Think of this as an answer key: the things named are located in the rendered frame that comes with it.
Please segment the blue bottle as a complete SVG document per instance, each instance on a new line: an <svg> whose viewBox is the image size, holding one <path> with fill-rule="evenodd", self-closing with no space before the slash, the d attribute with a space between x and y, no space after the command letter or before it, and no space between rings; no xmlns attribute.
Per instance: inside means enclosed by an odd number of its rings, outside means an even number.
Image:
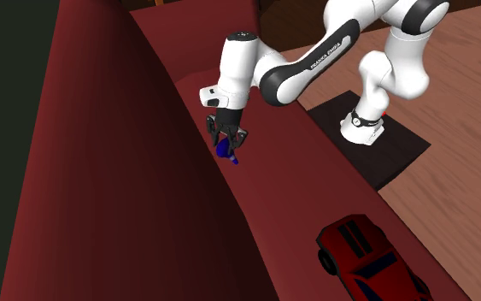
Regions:
<svg viewBox="0 0 481 301"><path fill-rule="evenodd" d="M229 159L233 164L238 165L234 151L230 149L230 142L228 138L223 138L215 147L215 152L218 157Z"/></svg>

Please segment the red toy car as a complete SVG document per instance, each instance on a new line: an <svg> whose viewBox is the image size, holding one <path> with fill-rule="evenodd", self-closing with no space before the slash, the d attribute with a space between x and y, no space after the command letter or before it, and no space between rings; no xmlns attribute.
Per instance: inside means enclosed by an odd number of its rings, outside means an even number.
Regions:
<svg viewBox="0 0 481 301"><path fill-rule="evenodd" d="M353 301L434 301L424 281L366 215L333 222L316 242L323 269L338 277Z"/></svg>

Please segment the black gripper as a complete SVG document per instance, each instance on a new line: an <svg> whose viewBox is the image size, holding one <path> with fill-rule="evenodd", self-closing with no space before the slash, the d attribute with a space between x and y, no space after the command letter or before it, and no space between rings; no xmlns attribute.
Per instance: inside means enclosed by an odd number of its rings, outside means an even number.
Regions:
<svg viewBox="0 0 481 301"><path fill-rule="evenodd" d="M219 143L220 132L228 133L229 154L243 144L249 133L240 128L242 114L243 109L218 108L215 115L206 117L206 127L213 146Z"/></svg>

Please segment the dark robot stand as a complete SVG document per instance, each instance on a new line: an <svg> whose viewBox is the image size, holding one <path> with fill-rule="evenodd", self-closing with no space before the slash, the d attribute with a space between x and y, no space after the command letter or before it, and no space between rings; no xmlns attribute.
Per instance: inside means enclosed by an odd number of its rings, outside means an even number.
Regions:
<svg viewBox="0 0 481 301"><path fill-rule="evenodd" d="M346 91L308 111L309 116L375 190L380 190L424 153L431 144L389 115L384 132L370 145L356 145L340 133L338 122L349 113L359 96Z"/></svg>

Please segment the dark red sofa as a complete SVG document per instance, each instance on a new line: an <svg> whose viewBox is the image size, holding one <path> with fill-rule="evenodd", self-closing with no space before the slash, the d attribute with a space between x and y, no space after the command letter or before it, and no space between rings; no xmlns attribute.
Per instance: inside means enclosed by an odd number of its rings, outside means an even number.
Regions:
<svg viewBox="0 0 481 301"><path fill-rule="evenodd" d="M240 163L214 157L198 90L258 27L255 0L59 0L0 301L349 301L315 240L352 213L470 301L301 106L255 94Z"/></svg>

